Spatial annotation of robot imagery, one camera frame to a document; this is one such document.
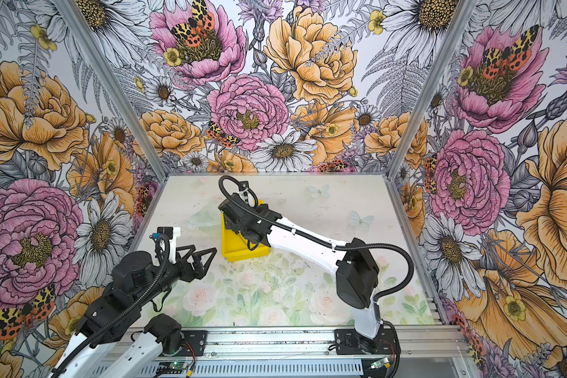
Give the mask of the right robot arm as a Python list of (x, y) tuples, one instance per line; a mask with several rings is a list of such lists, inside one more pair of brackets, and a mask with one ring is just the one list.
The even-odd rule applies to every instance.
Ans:
[(237, 195), (223, 201), (218, 209), (225, 228), (250, 245), (286, 250), (333, 275), (335, 292), (351, 308), (354, 318), (354, 332), (340, 337), (341, 345), (364, 354), (376, 352), (382, 323), (374, 296), (380, 270), (365, 242), (329, 239), (296, 225), (266, 204), (252, 207)]

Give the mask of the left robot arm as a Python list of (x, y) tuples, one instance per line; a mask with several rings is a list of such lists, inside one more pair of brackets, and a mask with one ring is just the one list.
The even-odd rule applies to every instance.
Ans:
[(189, 283), (204, 278), (217, 249), (177, 247), (174, 236), (174, 228), (159, 228), (151, 235), (153, 254), (138, 250), (124, 256), (113, 269), (112, 283), (78, 321), (51, 376), (85, 377), (140, 319), (144, 305), (180, 280)]

